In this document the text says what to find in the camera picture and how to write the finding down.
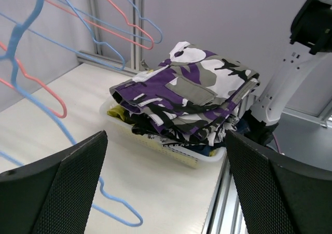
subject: wall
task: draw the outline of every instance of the wall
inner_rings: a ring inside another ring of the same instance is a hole
[[[124,0],[114,0],[130,12]],[[283,59],[290,26],[306,0],[145,0],[145,16],[158,24],[164,41],[144,51],[150,67],[165,59],[178,41],[189,41],[205,49],[229,56],[260,72],[262,92]],[[118,13],[98,0],[101,18],[124,26]],[[146,25],[148,32],[156,32]],[[129,44],[103,35],[120,53],[130,57]],[[104,54],[112,53],[104,49]],[[288,107],[317,115],[332,99],[332,58],[327,59],[301,85]]]
[[[87,10],[86,0],[71,0],[80,9]],[[0,0],[0,10],[16,21],[23,22],[32,11],[35,0]],[[0,41],[8,44],[14,24],[0,16]],[[53,38],[74,49],[93,51],[89,32],[80,21],[65,12],[45,3],[43,10],[31,29]],[[74,53],[52,44],[39,36],[25,32],[17,50],[17,57],[22,61],[30,75],[48,83],[78,65]],[[0,63],[0,77],[9,80],[11,65],[8,61]],[[18,83],[33,92],[39,88],[21,75]],[[0,84],[0,111],[19,101],[21,97],[13,90]]]

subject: laundry basket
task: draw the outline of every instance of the laundry basket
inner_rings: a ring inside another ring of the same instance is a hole
[[[226,153],[226,148],[221,147],[215,151],[214,156],[204,156],[194,151],[188,150],[184,147],[163,147],[160,142],[156,140],[151,140],[142,135],[136,135],[131,132],[131,125],[126,124],[125,122],[111,117],[107,114],[107,111],[115,107],[117,103],[112,97],[109,97],[100,107],[99,112],[100,114],[112,124],[113,128],[131,140],[135,140],[144,146],[147,146],[157,152],[163,153],[169,157],[172,157],[190,167],[197,168],[204,163],[208,162],[217,162],[222,159],[222,157]]]

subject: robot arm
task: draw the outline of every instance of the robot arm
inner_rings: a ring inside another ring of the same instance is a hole
[[[281,67],[243,116],[251,129],[245,134],[249,139],[264,146],[272,140],[287,102],[310,72],[332,52],[331,5],[332,0],[307,0],[295,17]]]

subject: table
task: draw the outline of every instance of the table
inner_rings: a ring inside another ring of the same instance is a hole
[[[92,209],[86,234],[200,234],[214,205],[211,199],[216,196],[225,161],[192,169],[113,131],[98,110],[109,96],[109,87],[127,79],[126,75],[82,64],[49,84],[67,105],[68,116],[63,123],[76,141],[103,129],[107,131],[109,143],[102,169],[105,189],[125,199],[144,218],[141,227],[131,228]],[[61,110],[43,89],[34,95],[47,106]],[[70,145],[57,125],[27,99],[0,113],[0,150],[23,163],[42,159]],[[0,172],[14,167],[0,159]],[[98,190],[94,203],[136,221],[123,205],[106,200]]]

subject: textured black surface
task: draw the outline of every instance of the textured black surface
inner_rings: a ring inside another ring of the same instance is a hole
[[[103,131],[0,174],[0,233],[84,233],[106,148]]]
[[[227,153],[249,234],[332,233],[332,172],[227,132]]]

